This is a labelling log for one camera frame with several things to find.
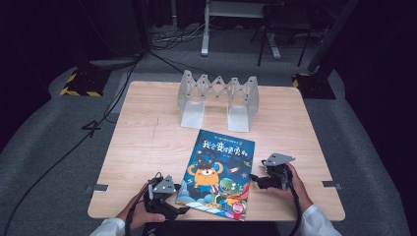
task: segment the black wire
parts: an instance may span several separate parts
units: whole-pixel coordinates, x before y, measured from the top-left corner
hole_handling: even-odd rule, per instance
[[[182,34],[189,33],[189,32],[193,32],[195,30],[197,30],[197,29],[189,29],[189,30],[185,30],[185,31],[183,31],[181,33]],[[158,38],[155,38],[154,40],[165,40],[165,39],[168,39],[168,38],[172,38],[172,37],[176,36],[175,34],[177,32],[179,32],[179,30],[168,30],[168,31],[156,31],[156,32],[153,32],[153,34],[158,34]]]
[[[94,23],[94,21],[92,20],[92,18],[89,16],[89,13],[87,12],[87,9],[84,7],[84,5],[83,5],[83,3],[81,2],[81,0],[78,0],[78,2],[79,2],[79,4],[80,4],[80,6],[81,6],[81,8],[83,9],[83,12],[84,12],[84,14],[87,16],[87,18],[89,19],[89,23],[92,25],[92,27],[94,28],[94,30],[95,30],[95,32],[97,33],[97,35],[98,35],[98,37],[101,39],[101,41],[104,43],[104,45],[106,45],[107,46],[107,48],[110,50],[110,51],[112,51],[112,52],[114,52],[114,53],[116,53],[116,54],[118,54],[118,55],[121,55],[121,56],[136,56],[136,55],[138,55],[137,53],[134,53],[134,54],[124,54],[124,53],[121,53],[121,52],[119,52],[119,51],[116,51],[116,50],[114,50],[110,45],[108,45],[108,43],[106,42],[106,40],[103,38],[103,36],[101,35],[101,33],[99,32],[99,30],[98,30],[98,28],[95,26],[95,23]]]
[[[157,35],[157,37],[152,36],[152,39],[153,40],[160,40],[160,39],[164,39],[164,38],[167,37],[165,32],[153,32],[152,34],[156,34]]]
[[[131,235],[130,225],[131,225],[132,220],[133,220],[133,214],[135,212],[136,205],[143,202],[143,201],[140,201],[140,199],[141,199],[141,197],[144,196],[144,194],[147,192],[147,190],[148,190],[148,184],[144,184],[144,186],[139,191],[138,196],[136,197],[135,201],[133,202],[133,204],[129,208],[129,212],[128,212],[128,215],[126,216],[126,222],[125,222],[125,235],[126,236]]]
[[[176,66],[172,65],[171,63],[167,62],[167,61],[166,61],[165,59],[163,59],[162,57],[160,57],[160,56],[158,56],[158,55],[154,54],[152,51],[150,51],[150,50],[149,50],[149,53],[150,53],[152,56],[154,56],[154,57],[156,57],[156,58],[160,59],[161,61],[165,62],[166,64],[168,64],[169,66],[171,66],[172,68],[174,68],[174,69],[175,69],[176,71],[178,71],[180,74],[183,74],[183,73],[184,73],[184,71],[181,71],[180,69],[178,69],[178,67],[176,67]]]
[[[135,69],[136,65],[138,64],[138,62],[140,61],[137,60],[136,63],[131,67],[129,74],[128,74],[128,80],[130,78],[130,76],[132,75],[133,70]],[[9,231],[9,227],[10,224],[12,222],[13,217],[15,216],[16,211],[18,210],[19,206],[22,204],[22,202],[24,201],[24,199],[26,198],[26,196],[30,193],[30,191],[53,169],[55,168],[55,166],[57,166],[59,163],[61,163],[65,158],[68,157],[68,155],[70,155],[80,144],[82,144],[89,136],[91,133],[93,133],[95,131],[95,129],[97,129],[97,127],[106,119],[106,117],[111,113],[111,111],[114,109],[114,107],[116,106],[117,102],[113,104],[113,106],[108,110],[107,113],[104,114],[104,117],[101,118],[100,121],[98,121],[97,123],[95,123],[95,125],[92,127],[92,129],[76,144],[74,145],[69,151],[67,151],[61,158],[59,158],[51,167],[49,167],[49,169],[47,169],[26,191],[25,193],[22,195],[22,197],[19,199],[18,203],[15,205],[15,207],[13,208],[12,213],[9,216],[9,219],[7,220],[6,223],[6,227],[4,228],[3,231],[3,236],[6,236],[8,231]]]
[[[123,68],[130,67],[130,66],[134,65],[136,60],[138,60],[138,58],[140,56],[141,55],[135,56],[134,58],[132,58],[131,61],[128,61],[128,62],[116,63],[116,64],[112,64],[112,65],[93,65],[93,66],[98,68],[98,70],[103,70],[103,71],[119,70],[119,69],[123,69]]]
[[[155,49],[155,50],[164,50],[164,49],[174,48],[175,46],[177,46],[178,44],[180,44],[182,42],[192,41],[192,40],[196,39],[196,37],[200,37],[201,35],[192,36],[195,32],[200,32],[200,31],[202,31],[201,27],[199,27],[197,29],[191,29],[191,30],[188,30],[188,31],[185,31],[185,32],[181,32],[181,34],[179,34],[179,35],[175,35],[178,32],[178,30],[177,30],[174,33],[172,33],[170,36],[160,39],[160,40],[164,40],[164,39],[167,39],[167,38],[169,39],[169,40],[167,40],[165,46],[156,46],[155,45],[153,47],[153,49]]]
[[[136,64],[140,61],[140,60],[142,60],[142,58],[144,57],[144,54],[145,54],[145,52],[144,51],[142,51],[141,53],[140,53],[140,55],[139,55],[139,57],[137,58],[137,60],[136,60]],[[107,121],[107,122],[109,122],[109,123],[113,123],[113,124],[115,124],[115,123],[117,123],[116,121],[111,121],[111,120],[109,120],[109,119],[107,119],[107,116],[111,113],[111,110],[110,111],[108,111],[108,109],[109,109],[109,107],[113,104],[113,108],[116,106],[116,104],[119,102],[119,100],[121,99],[121,97],[122,97],[122,94],[123,94],[123,92],[124,92],[124,90],[126,89],[126,87],[127,87],[127,85],[128,85],[128,83],[129,83],[129,81],[130,81],[130,77],[131,77],[131,75],[132,75],[132,72],[133,72],[133,69],[136,67],[136,64],[134,64],[134,65],[132,65],[132,68],[128,71],[128,73],[126,74],[126,82],[125,82],[125,84],[121,87],[121,89],[116,93],[116,95],[114,96],[114,98],[113,98],[113,100],[107,105],[107,107],[105,108],[105,111],[104,111],[104,119]]]
[[[218,75],[215,75],[215,74],[213,74],[213,73],[211,73],[211,72],[208,72],[208,71],[206,71],[206,70],[203,70],[203,69],[201,69],[201,68],[198,68],[198,67],[193,67],[193,66],[189,66],[189,65],[186,65],[186,64],[184,64],[184,63],[181,63],[181,62],[176,62],[176,61],[172,61],[172,60],[170,60],[170,59],[167,59],[167,58],[163,58],[163,57],[161,57],[162,59],[164,59],[164,60],[167,60],[167,61],[169,61],[169,62],[172,62],[172,63],[175,63],[175,64],[180,64],[180,65],[183,65],[183,66],[186,66],[186,67],[190,67],[190,68],[193,68],[193,69],[196,69],[196,70],[199,70],[199,71],[202,71],[202,72],[206,72],[207,74],[209,74],[209,75],[211,75],[211,76],[214,76],[214,77],[218,77]]]
[[[297,221],[295,222],[294,228],[292,229],[291,233],[289,234],[290,236],[293,236],[293,235],[295,235],[298,228],[300,227],[302,212],[301,212],[301,207],[300,207],[300,201],[299,201],[297,193],[295,192],[294,186],[292,185],[292,182],[290,182],[288,184],[288,186],[289,186],[289,189],[291,190],[292,196],[294,198],[294,204],[295,204],[295,207],[297,209]]]
[[[214,76],[214,77],[216,77],[216,78],[217,78],[217,75],[216,75],[216,74],[211,73],[211,72],[208,72],[208,71],[203,70],[203,69],[201,69],[201,68],[198,68],[198,67],[193,67],[193,66],[189,66],[189,65],[184,64],[184,63],[181,63],[181,62],[176,62],[176,61],[172,61],[172,60],[167,59],[167,58],[160,57],[160,56],[156,55],[155,53],[153,53],[152,51],[149,51],[149,53],[150,53],[152,56],[156,57],[157,59],[159,59],[159,60],[161,60],[161,61],[165,62],[166,64],[168,64],[169,66],[173,67],[175,70],[177,70],[177,71],[178,71],[179,73],[181,73],[181,74],[184,74],[184,71],[180,70],[178,67],[176,67],[176,66],[172,65],[172,64],[171,64],[171,63],[169,63],[169,62],[172,62],[172,63],[175,63],[175,64],[180,64],[180,65],[183,65],[183,66],[186,66],[186,67],[189,67],[189,68],[193,68],[193,69],[196,69],[196,70],[199,70],[199,71],[202,71],[202,72],[206,72],[206,73],[208,73],[209,75],[212,75],[212,76]]]

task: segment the tabletop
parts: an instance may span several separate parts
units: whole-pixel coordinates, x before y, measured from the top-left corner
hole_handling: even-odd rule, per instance
[[[179,83],[131,82],[103,162],[97,184],[108,185],[106,192],[94,192],[89,216],[114,217],[141,187],[160,172],[181,183],[196,142],[198,129],[180,126],[177,106]],[[252,173],[266,176],[261,160],[273,152],[291,155],[312,201],[330,220],[342,220],[344,209],[328,166],[297,88],[259,86],[260,105],[250,132],[227,130],[227,96],[207,96],[202,129],[254,141]],[[167,202],[174,207],[175,196]],[[250,185],[246,220],[295,220],[295,207]],[[177,220],[229,220],[190,209]]]

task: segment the hand holding controller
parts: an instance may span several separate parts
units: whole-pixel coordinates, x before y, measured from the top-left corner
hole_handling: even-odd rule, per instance
[[[288,184],[292,180],[292,172],[285,163],[294,159],[295,158],[292,156],[273,153],[267,160],[262,161],[269,176],[258,177],[254,174],[250,174],[251,179],[258,183],[260,189],[274,187],[286,190]]]
[[[150,213],[161,213],[168,220],[174,220],[178,214],[185,214],[189,207],[175,208],[165,200],[171,197],[181,185],[174,184],[172,176],[155,177],[148,182],[148,190],[144,194],[145,208]]]

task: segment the book cover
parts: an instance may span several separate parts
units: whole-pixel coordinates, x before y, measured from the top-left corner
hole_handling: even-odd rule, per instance
[[[176,204],[245,220],[255,142],[200,130]]]

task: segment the gray floor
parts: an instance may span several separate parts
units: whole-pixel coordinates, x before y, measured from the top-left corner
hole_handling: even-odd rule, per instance
[[[291,76],[307,72],[305,68],[319,48],[317,43],[311,43],[301,67],[296,66],[299,48],[281,49],[279,61],[266,48],[258,67],[261,35],[251,43],[253,33],[253,29],[212,33],[208,57],[200,55],[200,37],[173,49],[153,52],[187,65],[173,64],[195,75],[202,72],[195,68],[200,68],[225,80],[237,77],[246,81],[257,76],[260,86],[291,87]],[[126,79],[127,69],[113,71],[103,97],[59,95],[73,71],[69,68],[53,81],[49,88],[52,99],[32,114],[1,153],[2,229],[24,192],[87,134],[81,128],[103,118],[107,105]],[[150,54],[134,73],[134,78],[154,81],[179,82],[182,76]],[[337,99],[306,99],[305,104],[333,180],[342,187],[338,192],[346,218],[335,222],[335,228],[343,235],[409,235],[399,194],[344,99],[343,82],[337,73],[328,80]],[[109,115],[109,120],[117,121],[117,109],[120,107]],[[85,139],[31,190],[18,208],[8,235],[89,235],[99,225],[101,219],[88,216],[91,193],[85,189],[98,177],[114,127],[111,122],[103,122],[92,138]],[[277,225],[282,235],[287,235],[293,222]]]

